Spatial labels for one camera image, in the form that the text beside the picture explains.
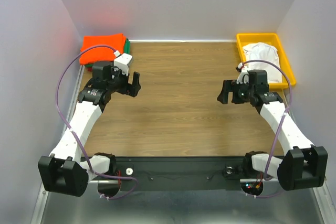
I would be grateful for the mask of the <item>white t shirt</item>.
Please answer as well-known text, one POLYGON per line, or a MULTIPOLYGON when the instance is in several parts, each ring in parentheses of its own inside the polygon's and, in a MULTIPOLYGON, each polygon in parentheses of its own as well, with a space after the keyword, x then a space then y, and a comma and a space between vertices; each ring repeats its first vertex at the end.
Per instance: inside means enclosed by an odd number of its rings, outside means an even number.
MULTIPOLYGON (((249 60, 264 60, 273 63, 280 67, 278 50, 276 47, 264 42, 251 43, 243 46, 243 52, 246 61, 249 60)), ((275 67, 264 62, 252 62, 248 64, 251 70, 266 70, 268 83, 281 83, 282 74, 275 67)))

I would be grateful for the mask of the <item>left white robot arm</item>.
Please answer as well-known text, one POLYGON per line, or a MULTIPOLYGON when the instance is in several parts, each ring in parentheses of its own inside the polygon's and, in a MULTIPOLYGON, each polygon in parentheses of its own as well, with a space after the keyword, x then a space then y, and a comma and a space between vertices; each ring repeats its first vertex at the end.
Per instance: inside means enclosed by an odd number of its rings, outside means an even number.
POLYGON ((114 155, 96 153, 88 157, 84 145, 113 93, 136 97, 140 91, 138 72, 134 72, 132 83, 128 82, 132 61, 131 55, 122 54, 112 62, 93 64, 92 78, 79 93, 72 119, 65 122, 65 133, 51 153, 39 159, 38 169, 45 190, 80 197, 96 177, 118 182, 124 179, 114 155))

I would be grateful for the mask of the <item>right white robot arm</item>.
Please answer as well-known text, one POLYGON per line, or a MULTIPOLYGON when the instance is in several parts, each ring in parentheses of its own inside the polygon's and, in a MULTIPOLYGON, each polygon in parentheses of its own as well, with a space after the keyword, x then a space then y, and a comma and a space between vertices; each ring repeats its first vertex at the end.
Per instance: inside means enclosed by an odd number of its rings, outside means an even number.
POLYGON ((321 187, 324 183, 328 153, 315 146, 297 127, 281 96, 271 92, 264 70, 243 70, 237 80, 225 80, 217 97, 221 104, 251 104, 269 124, 284 152, 283 158, 269 153, 246 153, 241 170, 253 177, 259 172, 275 178, 286 191, 321 187))

